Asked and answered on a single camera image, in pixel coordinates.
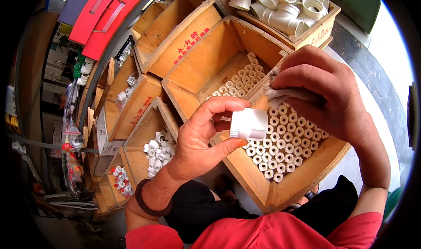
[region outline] person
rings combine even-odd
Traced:
[[[318,48],[304,46],[284,60],[270,85],[274,89],[304,87],[324,97],[322,106],[298,98],[287,102],[299,115],[355,148],[364,183],[360,196],[352,183],[340,176],[334,189],[320,192],[289,213],[217,220],[190,248],[369,248],[382,222],[390,164],[353,72]],[[247,144],[229,138],[208,147],[217,132],[229,129],[229,122],[221,117],[250,107],[250,102],[239,98],[212,97],[180,128],[172,161],[153,179],[140,182],[135,199],[127,203],[127,248],[183,248],[178,232],[160,225],[158,219],[172,211],[172,198],[181,186]]]

